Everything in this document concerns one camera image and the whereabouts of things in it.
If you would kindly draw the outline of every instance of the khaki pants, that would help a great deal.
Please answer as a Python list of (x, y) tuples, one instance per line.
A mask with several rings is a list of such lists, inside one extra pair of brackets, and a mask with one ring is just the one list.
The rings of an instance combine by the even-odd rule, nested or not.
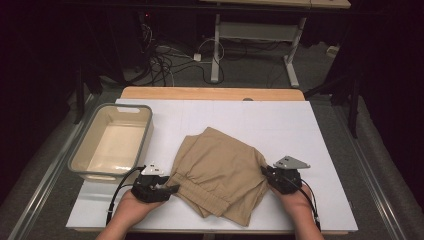
[(255, 148), (213, 128), (187, 136), (177, 153), (168, 186), (202, 217), (211, 214), (248, 226), (253, 209), (268, 190)]

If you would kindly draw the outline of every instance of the black cable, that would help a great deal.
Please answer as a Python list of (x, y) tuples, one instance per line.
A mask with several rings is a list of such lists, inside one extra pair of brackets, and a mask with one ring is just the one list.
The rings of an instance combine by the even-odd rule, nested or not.
[(125, 180), (127, 180), (128, 176), (130, 176), (133, 172), (135, 172), (137, 170), (139, 170), (141, 172), (141, 171), (143, 171), (144, 168), (146, 168), (146, 166), (136, 167), (136, 168), (132, 169), (131, 171), (129, 171), (127, 174), (125, 174), (125, 176), (122, 178), (121, 182), (119, 183), (118, 187), (116, 188), (115, 194), (113, 194), (112, 200), (110, 201), (109, 209), (107, 211), (106, 225), (112, 219), (113, 208), (115, 207), (115, 199), (116, 199), (116, 196), (118, 195), (119, 190), (121, 190), (121, 188), (123, 187), (122, 185), (124, 184)]
[(303, 191), (303, 189), (301, 187), (297, 186), (293, 181), (291, 181), (287, 177), (285, 177), (285, 176), (282, 176), (282, 177), (284, 178), (284, 180), (286, 180), (287, 182), (289, 182), (290, 184), (292, 184), (293, 186), (295, 186), (297, 188), (297, 190), (299, 190), (303, 194), (303, 196), (305, 196), (306, 200), (308, 200), (309, 205), (312, 208), (312, 213), (314, 214), (315, 225), (317, 226), (318, 230), (321, 231), (321, 222), (320, 222), (320, 219), (319, 219), (319, 216), (318, 216), (318, 210), (316, 208), (315, 195), (314, 195), (314, 193), (312, 191), (312, 188), (303, 179), (301, 179), (301, 181), (304, 182), (306, 184), (306, 186), (309, 188), (309, 190), (311, 191), (311, 194), (312, 194), (312, 196), (314, 198), (315, 206), (312, 203), (311, 198), (308, 196), (308, 194), (305, 193), (305, 191)]

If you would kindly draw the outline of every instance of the forearm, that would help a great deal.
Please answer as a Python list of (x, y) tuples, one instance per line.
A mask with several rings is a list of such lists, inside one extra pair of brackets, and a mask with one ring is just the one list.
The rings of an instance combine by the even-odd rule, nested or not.
[(297, 240), (322, 240), (323, 235), (315, 225), (310, 209), (298, 211), (292, 216)]
[(112, 219), (96, 240), (123, 240), (130, 228)]

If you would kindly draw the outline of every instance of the hand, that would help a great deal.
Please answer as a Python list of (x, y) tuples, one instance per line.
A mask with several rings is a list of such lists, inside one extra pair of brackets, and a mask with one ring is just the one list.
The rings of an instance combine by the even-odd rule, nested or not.
[(140, 202), (131, 193), (131, 190), (127, 190), (122, 196), (109, 224), (96, 239), (124, 239), (132, 226), (141, 222), (150, 211), (163, 203)]
[[(270, 187), (283, 204), (287, 214), (293, 220), (297, 240), (322, 240), (324, 237), (315, 225), (312, 217), (312, 208), (309, 201), (300, 191), (292, 194), (281, 194), (277, 189)], [(302, 190), (311, 198), (311, 190), (302, 186)]]
[[(295, 218), (298, 214), (304, 211), (312, 211), (308, 200), (306, 199), (305, 195), (303, 195), (300, 191), (296, 191), (292, 194), (282, 194), (277, 189), (273, 187), (270, 188), (274, 192), (274, 194), (277, 195), (277, 197), (280, 199), (284, 209), (292, 218)], [(306, 185), (302, 185), (302, 190), (311, 199), (311, 190)]]

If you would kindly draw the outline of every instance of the beige container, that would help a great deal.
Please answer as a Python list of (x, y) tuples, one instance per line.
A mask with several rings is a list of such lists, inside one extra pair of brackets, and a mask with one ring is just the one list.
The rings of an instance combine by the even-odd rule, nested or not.
[(144, 164), (152, 133), (150, 107), (103, 104), (86, 125), (68, 167), (87, 181), (119, 183)]

